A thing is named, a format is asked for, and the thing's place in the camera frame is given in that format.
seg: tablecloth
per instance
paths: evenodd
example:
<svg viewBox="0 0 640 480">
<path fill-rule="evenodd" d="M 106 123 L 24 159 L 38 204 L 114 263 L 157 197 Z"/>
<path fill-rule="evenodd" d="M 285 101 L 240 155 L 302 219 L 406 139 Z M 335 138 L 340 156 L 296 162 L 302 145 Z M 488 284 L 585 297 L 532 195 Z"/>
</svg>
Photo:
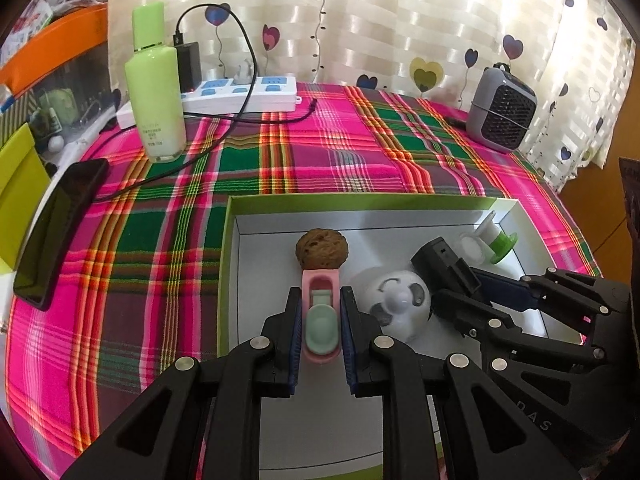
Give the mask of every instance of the tablecloth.
<svg viewBox="0 0 640 480">
<path fill-rule="evenodd" d="M 178 175 L 93 204 L 66 255 L 48 312 L 14 301 L 6 389 L 10 422 L 58 478 L 175 358 L 216 356 L 216 294 L 229 194 L 407 192 L 517 198 L 558 267 L 597 274 L 558 197 L 517 153 L 472 142 L 444 121 L 457 110 L 381 91 L 300 84 L 302 104 L 244 124 Z M 99 196 L 183 163 L 225 120 L 188 120 L 186 154 L 149 164 L 135 132 L 87 156 L 110 176 Z"/>
</svg>

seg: white power strip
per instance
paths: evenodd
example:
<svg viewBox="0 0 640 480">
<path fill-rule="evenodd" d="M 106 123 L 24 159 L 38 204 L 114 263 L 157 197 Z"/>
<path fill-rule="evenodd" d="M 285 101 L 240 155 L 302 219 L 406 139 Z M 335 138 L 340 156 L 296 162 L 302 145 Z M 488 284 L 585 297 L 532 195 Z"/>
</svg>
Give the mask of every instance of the white power strip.
<svg viewBox="0 0 640 480">
<path fill-rule="evenodd" d="M 232 79 L 205 81 L 193 92 L 182 94 L 184 112 L 199 114 L 237 114 L 242 107 L 249 85 L 236 85 Z M 298 98 L 296 78 L 267 76 L 259 77 L 251 94 L 246 111 L 251 112 L 293 112 Z M 136 124 L 131 102 L 118 110 L 118 124 L 129 128 Z"/>
</svg>

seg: white curtain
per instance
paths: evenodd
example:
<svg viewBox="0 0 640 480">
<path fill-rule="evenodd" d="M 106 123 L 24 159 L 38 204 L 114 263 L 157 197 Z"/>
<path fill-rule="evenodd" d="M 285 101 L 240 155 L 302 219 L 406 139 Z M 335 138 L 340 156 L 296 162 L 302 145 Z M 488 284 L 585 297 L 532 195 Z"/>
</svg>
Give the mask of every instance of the white curtain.
<svg viewBox="0 0 640 480">
<path fill-rule="evenodd" d="M 112 83 L 122 90 L 130 13 L 151 1 L 109 2 Z M 484 68 L 509 63 L 539 101 L 520 149 L 556 190 L 579 167 L 604 164 L 634 63 L 635 44 L 606 0 L 162 1 L 168 42 L 186 7 L 229 4 L 261 74 L 423 95 L 469 110 Z M 200 43 L 205 78 L 232 76 L 248 57 L 224 11 L 195 10 L 182 31 Z"/>
</svg>

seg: smartphone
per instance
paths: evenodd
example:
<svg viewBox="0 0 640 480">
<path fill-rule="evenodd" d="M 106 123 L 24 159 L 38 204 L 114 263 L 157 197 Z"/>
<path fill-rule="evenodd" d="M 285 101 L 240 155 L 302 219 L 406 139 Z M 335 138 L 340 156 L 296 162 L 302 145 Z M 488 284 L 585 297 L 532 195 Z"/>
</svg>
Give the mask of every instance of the smartphone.
<svg viewBox="0 0 640 480">
<path fill-rule="evenodd" d="M 108 170 L 105 158 L 72 164 L 38 216 L 14 279 L 14 294 L 35 308 L 49 309 L 71 240 Z"/>
</svg>

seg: brown wooden panel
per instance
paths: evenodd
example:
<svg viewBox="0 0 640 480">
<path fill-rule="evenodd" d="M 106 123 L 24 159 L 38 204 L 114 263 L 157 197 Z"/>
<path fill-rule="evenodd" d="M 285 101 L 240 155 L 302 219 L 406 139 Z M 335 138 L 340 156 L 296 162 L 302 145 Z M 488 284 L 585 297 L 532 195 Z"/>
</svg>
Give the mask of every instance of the brown wooden panel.
<svg viewBox="0 0 640 480">
<path fill-rule="evenodd" d="M 625 217 L 618 159 L 620 156 L 640 159 L 640 50 L 636 56 L 638 63 L 604 169 L 590 164 L 560 194 L 592 249 L 599 247 Z"/>
<path fill-rule="evenodd" d="M 631 282 L 631 236 L 626 222 L 595 254 L 602 275 L 617 282 Z"/>
</svg>

